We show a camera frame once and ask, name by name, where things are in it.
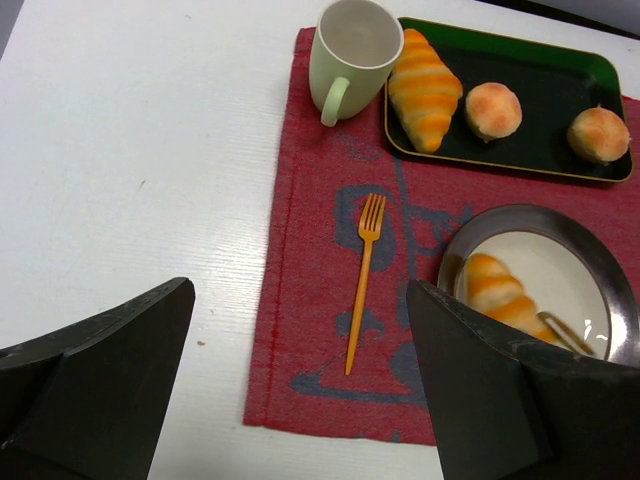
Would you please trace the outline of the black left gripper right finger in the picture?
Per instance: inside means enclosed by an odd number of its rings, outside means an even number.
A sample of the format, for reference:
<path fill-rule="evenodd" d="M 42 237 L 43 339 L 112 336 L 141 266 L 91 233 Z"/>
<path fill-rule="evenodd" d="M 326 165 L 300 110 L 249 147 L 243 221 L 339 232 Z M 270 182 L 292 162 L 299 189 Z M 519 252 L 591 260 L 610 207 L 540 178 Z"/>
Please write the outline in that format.
<path fill-rule="evenodd" d="M 412 280 L 407 307 L 447 479 L 635 479 L 639 371 L 572 353 Z"/>

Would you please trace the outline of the metal serving tongs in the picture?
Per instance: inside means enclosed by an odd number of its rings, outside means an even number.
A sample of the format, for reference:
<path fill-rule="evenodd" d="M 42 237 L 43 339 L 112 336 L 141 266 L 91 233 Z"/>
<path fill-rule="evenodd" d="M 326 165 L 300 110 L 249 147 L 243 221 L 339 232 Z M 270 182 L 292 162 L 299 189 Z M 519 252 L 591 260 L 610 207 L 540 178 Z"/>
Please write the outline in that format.
<path fill-rule="evenodd" d="M 554 332 L 557 340 L 574 353 L 594 357 L 595 351 L 569 325 L 556 315 L 541 311 L 536 317 Z"/>

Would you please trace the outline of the small striped croissant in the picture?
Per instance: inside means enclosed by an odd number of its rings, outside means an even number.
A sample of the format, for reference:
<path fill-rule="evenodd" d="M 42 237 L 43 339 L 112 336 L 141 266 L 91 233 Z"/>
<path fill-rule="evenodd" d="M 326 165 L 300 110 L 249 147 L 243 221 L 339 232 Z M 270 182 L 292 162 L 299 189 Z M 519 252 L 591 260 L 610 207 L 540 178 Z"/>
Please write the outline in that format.
<path fill-rule="evenodd" d="M 536 303 L 504 262 L 476 253 L 467 259 L 464 273 L 469 307 L 538 340 L 556 342 L 555 333 L 537 317 Z"/>

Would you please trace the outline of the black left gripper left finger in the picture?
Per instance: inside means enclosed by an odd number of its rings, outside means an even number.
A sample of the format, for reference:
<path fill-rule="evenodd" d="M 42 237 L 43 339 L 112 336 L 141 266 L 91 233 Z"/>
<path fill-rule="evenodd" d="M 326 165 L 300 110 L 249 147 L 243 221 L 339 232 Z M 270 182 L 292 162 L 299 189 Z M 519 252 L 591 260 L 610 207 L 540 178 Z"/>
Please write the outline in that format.
<path fill-rule="evenodd" d="M 194 303 L 173 278 L 2 349 L 2 478 L 147 478 Z"/>

